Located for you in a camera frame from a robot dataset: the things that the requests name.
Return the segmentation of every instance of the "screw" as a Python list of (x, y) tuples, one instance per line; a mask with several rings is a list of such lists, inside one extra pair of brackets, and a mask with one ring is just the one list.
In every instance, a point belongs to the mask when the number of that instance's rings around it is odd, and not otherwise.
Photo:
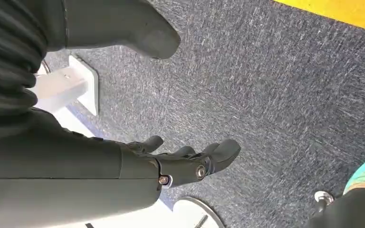
[(314, 199), (319, 202), (320, 200), (324, 200), (327, 203), (327, 206), (334, 202), (334, 197), (326, 191), (318, 191), (314, 194)]
[(197, 168), (196, 168), (196, 177), (199, 179), (199, 180), (202, 180), (206, 175), (206, 170), (205, 170), (205, 166), (203, 165), (199, 165)]
[(167, 185), (169, 183), (169, 177), (168, 176), (160, 176), (159, 177), (159, 183), (161, 185)]

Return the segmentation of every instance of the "grey carpet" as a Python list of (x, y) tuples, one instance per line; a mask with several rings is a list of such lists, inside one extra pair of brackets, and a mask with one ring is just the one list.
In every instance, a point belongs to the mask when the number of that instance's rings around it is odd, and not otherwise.
[[(161, 152), (230, 137), (226, 171), (165, 192), (198, 197), (231, 228), (302, 227), (313, 193), (340, 195), (365, 161), (365, 30), (270, 0), (155, 0), (182, 44), (166, 61), (74, 50), (100, 74), (104, 136), (158, 134)], [(49, 53), (51, 68), (70, 51)]]

